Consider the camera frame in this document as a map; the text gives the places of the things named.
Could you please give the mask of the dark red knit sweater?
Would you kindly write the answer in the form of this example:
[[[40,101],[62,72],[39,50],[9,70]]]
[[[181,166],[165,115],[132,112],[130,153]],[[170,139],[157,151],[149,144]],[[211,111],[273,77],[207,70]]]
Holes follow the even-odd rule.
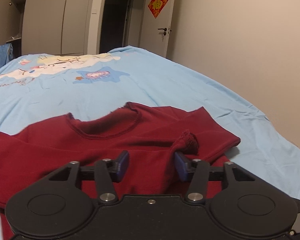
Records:
[[[175,152],[210,165],[225,160],[239,137],[204,108],[186,112],[129,102],[93,121],[71,114],[0,133],[0,217],[4,239],[95,239],[97,213],[126,198],[185,194]],[[129,152],[119,183],[83,181],[80,167]]]

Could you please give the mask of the white bedroom door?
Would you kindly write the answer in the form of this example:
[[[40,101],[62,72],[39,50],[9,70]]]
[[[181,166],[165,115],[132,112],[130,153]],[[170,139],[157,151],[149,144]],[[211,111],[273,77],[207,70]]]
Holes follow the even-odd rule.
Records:
[[[174,0],[145,0],[139,47],[166,57]]]

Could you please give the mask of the blue clothes pile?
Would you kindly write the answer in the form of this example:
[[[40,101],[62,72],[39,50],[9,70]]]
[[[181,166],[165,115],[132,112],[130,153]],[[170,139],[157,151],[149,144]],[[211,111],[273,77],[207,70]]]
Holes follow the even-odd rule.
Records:
[[[13,47],[10,43],[0,45],[0,68],[13,60]]]

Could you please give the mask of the light blue cartoon bedspread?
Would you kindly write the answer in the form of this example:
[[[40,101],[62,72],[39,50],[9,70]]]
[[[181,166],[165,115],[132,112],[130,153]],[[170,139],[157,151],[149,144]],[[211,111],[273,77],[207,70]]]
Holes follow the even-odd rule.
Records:
[[[100,118],[126,102],[204,107],[241,139],[227,155],[288,195],[300,199],[300,149],[281,136],[252,103],[217,81],[181,64],[127,46],[107,54],[30,54],[0,68],[0,132],[66,113]]]

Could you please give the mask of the beige built-in wardrobe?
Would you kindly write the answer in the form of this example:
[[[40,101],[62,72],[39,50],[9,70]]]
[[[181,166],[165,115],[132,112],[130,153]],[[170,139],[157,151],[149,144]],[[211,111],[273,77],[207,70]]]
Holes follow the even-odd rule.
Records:
[[[88,52],[93,0],[0,0],[0,45],[16,56]]]

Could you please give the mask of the red fu character decoration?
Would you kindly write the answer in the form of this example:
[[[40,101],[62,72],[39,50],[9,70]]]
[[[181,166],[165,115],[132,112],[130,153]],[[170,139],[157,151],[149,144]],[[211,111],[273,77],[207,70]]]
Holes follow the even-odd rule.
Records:
[[[147,7],[149,8],[151,14],[154,18],[157,18],[164,6],[168,3],[169,0],[150,0]]]

